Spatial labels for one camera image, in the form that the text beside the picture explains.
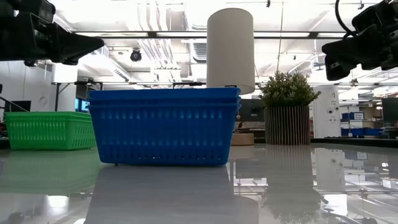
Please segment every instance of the ceiling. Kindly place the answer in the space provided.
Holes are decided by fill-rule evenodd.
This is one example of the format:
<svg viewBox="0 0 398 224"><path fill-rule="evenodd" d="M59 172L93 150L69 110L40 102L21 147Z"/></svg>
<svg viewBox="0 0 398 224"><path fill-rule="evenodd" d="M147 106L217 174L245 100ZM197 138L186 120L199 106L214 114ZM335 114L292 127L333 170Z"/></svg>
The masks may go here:
<svg viewBox="0 0 398 224"><path fill-rule="evenodd" d="M254 18L256 31L319 31L330 32L343 29L335 18L334 0L226 0L204 4L199 0L51 0L57 8L59 24L74 32L90 31L206 31L207 19L217 10L238 7L249 11ZM341 0L340 14L351 29L351 20L378 0ZM289 40L256 39L256 81L266 82L276 70L301 71L309 75L309 83L329 83L323 65L322 45L335 40ZM134 82L205 82L205 39L106 39L109 53L101 60L83 59L79 76L95 80L121 82L102 62L110 58ZM140 49L142 60L132 62L133 49ZM340 80L349 83L357 78L360 83L395 83L398 72L391 70L363 71L356 68L351 75ZM341 97L358 99L358 94L369 93L378 86L352 88L339 86ZM388 92L395 86L388 87Z"/></svg>

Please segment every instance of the black cable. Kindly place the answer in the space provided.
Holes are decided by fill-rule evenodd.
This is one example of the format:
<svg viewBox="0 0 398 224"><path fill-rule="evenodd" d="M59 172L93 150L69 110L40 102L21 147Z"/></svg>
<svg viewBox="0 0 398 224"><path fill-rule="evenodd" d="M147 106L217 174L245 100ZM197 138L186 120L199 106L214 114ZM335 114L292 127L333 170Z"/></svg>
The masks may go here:
<svg viewBox="0 0 398 224"><path fill-rule="evenodd" d="M340 3L340 0L336 0L336 4L335 4L335 14L336 14L336 18L337 18L337 22L340 24L340 26L347 32L348 35L352 35L353 37L356 36L356 33L351 31L345 24L344 22L341 20L340 17L340 13L338 11L338 5Z"/></svg>

